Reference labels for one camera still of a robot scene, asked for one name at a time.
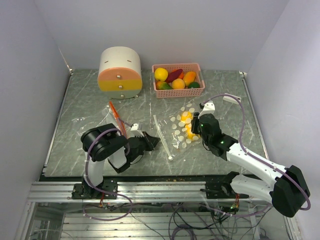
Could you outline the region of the fake yellow orange mango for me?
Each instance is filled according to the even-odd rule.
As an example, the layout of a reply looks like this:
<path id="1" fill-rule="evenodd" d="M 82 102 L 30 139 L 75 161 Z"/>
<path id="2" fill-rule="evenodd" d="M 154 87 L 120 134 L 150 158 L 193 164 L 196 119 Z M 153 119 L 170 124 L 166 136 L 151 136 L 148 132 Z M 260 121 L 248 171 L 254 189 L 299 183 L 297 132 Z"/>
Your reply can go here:
<path id="1" fill-rule="evenodd" d="M 188 71 L 184 77 L 183 81 L 186 87 L 188 87 L 191 83 L 193 83 L 196 79 L 197 73 L 194 71 Z"/>

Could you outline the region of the fake yellow bell pepper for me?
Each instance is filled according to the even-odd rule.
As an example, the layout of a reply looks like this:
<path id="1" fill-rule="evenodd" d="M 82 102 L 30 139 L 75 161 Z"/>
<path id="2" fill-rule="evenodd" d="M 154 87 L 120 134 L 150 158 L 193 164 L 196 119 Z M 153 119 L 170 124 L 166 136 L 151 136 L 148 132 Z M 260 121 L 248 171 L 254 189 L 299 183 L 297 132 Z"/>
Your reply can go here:
<path id="1" fill-rule="evenodd" d="M 177 115 L 176 120 L 183 124 L 190 124 L 193 119 L 193 114 L 190 111 L 184 111 L 180 115 Z"/>

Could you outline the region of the fake purple onion slice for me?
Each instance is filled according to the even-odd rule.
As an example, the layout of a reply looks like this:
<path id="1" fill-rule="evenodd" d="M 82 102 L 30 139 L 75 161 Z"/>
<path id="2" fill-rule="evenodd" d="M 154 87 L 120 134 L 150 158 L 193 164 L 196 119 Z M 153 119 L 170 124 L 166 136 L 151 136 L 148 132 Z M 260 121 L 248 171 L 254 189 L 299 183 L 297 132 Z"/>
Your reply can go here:
<path id="1" fill-rule="evenodd" d="M 172 71 L 171 73 L 168 74 L 167 79 L 165 80 L 166 83 L 171 83 L 174 80 L 178 79 L 179 76 L 183 73 L 183 69 L 179 68 L 177 70 Z"/>

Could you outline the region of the fake yellow pear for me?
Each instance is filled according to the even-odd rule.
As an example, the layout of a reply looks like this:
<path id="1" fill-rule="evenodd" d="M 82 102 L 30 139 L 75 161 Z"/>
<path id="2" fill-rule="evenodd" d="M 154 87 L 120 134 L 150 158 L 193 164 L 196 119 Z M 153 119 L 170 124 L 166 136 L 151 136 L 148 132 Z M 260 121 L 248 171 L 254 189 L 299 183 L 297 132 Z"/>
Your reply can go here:
<path id="1" fill-rule="evenodd" d="M 197 141 L 199 139 L 199 135 L 192 132 L 192 125 L 187 124 L 186 128 L 186 137 L 191 141 Z"/>

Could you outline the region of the fake yellow lemon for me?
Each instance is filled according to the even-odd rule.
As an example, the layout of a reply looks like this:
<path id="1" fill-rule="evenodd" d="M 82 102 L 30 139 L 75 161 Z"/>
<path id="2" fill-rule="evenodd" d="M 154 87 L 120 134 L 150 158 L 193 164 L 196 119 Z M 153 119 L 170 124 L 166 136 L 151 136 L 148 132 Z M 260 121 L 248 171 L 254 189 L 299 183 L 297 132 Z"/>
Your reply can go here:
<path id="1" fill-rule="evenodd" d="M 155 80 L 157 80 L 158 82 L 165 82 L 168 78 L 168 71 L 165 68 L 162 67 L 158 67 L 155 71 L 154 71 L 154 78 Z"/>

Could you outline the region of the clear white-slider zip bag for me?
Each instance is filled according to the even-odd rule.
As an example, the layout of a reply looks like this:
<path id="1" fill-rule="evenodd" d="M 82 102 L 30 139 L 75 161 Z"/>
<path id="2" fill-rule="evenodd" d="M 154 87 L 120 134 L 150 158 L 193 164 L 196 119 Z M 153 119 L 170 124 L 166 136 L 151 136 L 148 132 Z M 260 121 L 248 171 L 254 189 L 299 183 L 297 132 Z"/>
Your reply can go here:
<path id="1" fill-rule="evenodd" d="M 186 125 L 178 122 L 176 117 L 185 111 L 191 112 L 193 115 L 198 107 L 194 102 L 188 102 L 174 109 L 173 111 L 166 111 L 162 114 L 153 115 L 155 127 L 159 135 L 160 141 L 167 154 L 167 158 L 171 161 L 174 157 L 181 156 L 189 148 L 197 145 L 201 141 L 199 136 L 198 140 L 191 141 L 186 136 Z"/>

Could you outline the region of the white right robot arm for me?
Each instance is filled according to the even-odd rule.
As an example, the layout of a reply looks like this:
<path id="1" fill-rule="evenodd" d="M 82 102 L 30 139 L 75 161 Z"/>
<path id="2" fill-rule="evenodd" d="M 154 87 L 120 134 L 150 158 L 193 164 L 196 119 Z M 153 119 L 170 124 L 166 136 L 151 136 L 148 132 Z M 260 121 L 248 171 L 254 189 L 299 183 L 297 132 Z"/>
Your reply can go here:
<path id="1" fill-rule="evenodd" d="M 252 196 L 270 203 L 288 218 L 302 210 L 310 191 L 300 168 L 285 167 L 250 153 L 238 140 L 222 132 L 219 121 L 211 113 L 194 113 L 191 131 L 200 135 L 207 151 L 254 174 L 251 178 L 235 171 L 228 173 L 220 186 L 224 197 Z"/>

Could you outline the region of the fake green orange mango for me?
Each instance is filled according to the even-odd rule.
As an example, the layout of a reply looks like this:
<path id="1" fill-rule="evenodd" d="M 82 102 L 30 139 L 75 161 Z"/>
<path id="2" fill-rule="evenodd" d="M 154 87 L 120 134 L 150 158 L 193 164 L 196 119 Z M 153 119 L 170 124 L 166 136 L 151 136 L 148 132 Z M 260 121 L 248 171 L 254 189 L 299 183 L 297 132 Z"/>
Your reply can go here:
<path id="1" fill-rule="evenodd" d="M 155 83 L 156 89 L 159 91 L 172 90 L 173 88 L 165 81 L 158 81 Z"/>

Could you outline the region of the fake dark green avocado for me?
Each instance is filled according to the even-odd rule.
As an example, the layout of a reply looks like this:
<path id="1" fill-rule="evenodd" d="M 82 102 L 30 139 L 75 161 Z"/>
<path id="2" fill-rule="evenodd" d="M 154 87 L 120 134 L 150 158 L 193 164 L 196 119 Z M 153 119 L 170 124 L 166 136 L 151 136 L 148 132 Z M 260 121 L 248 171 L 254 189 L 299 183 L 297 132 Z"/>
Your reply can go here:
<path id="1" fill-rule="evenodd" d="M 200 84 L 196 81 L 193 81 L 188 85 L 188 89 L 198 89 L 200 87 L 201 87 Z"/>

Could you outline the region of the fake yellow peach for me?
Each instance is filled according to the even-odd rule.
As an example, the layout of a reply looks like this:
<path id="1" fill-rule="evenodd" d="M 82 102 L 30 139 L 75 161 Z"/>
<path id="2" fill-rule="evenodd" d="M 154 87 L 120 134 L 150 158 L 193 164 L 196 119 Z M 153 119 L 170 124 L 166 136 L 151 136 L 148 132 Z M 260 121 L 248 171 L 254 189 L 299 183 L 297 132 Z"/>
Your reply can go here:
<path id="1" fill-rule="evenodd" d="M 185 88 L 185 82 L 183 79 L 177 78 L 171 82 L 171 87 L 174 90 L 182 90 Z"/>

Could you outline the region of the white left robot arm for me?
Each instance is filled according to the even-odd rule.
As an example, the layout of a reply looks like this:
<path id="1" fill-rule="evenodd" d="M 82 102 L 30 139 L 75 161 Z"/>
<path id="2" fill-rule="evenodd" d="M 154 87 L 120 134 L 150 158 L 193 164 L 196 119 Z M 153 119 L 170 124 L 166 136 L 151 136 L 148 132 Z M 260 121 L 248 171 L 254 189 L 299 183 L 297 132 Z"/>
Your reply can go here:
<path id="1" fill-rule="evenodd" d="M 104 183 L 105 162 L 108 162 L 119 174 L 138 163 L 146 152 L 151 152 L 156 148 L 160 141 L 159 137 L 142 131 L 139 123 L 131 124 L 129 127 L 132 134 L 129 138 L 126 138 L 121 130 L 112 123 L 91 128 L 83 133 L 80 140 L 87 159 L 82 184 L 79 189 L 74 187 L 73 199 L 76 198 L 76 194 L 83 199 L 97 199 L 101 196 L 115 199 L 114 195 L 102 193 L 102 190 L 117 192 L 114 183 Z"/>

